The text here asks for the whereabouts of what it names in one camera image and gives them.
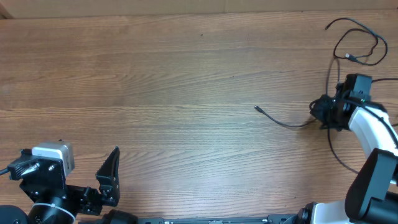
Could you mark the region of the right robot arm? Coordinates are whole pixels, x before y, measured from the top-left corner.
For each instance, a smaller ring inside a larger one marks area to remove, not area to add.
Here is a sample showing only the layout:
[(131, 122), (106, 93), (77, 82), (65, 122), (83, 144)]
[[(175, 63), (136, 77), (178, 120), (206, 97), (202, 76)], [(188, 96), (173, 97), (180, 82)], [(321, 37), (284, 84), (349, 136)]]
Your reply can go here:
[(301, 208), (294, 223), (397, 223), (397, 194), (389, 191), (397, 183), (397, 133), (388, 113), (371, 101), (373, 80), (349, 74), (336, 87), (336, 95), (322, 95), (311, 102), (310, 113), (322, 128), (355, 134), (366, 162), (344, 200), (311, 203)]

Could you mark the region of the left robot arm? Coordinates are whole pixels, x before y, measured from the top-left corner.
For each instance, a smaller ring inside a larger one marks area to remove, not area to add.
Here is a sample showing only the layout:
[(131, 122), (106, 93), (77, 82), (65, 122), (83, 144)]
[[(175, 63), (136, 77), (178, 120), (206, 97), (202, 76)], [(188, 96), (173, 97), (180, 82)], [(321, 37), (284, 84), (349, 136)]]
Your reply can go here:
[(104, 206), (119, 203), (120, 150), (115, 147), (96, 172), (99, 188), (67, 184), (74, 169), (73, 149), (62, 142), (43, 142), (23, 149), (20, 158), (1, 171), (20, 182), (33, 201), (29, 213), (12, 205), (1, 206), (1, 223), (75, 223), (78, 214), (98, 216)]

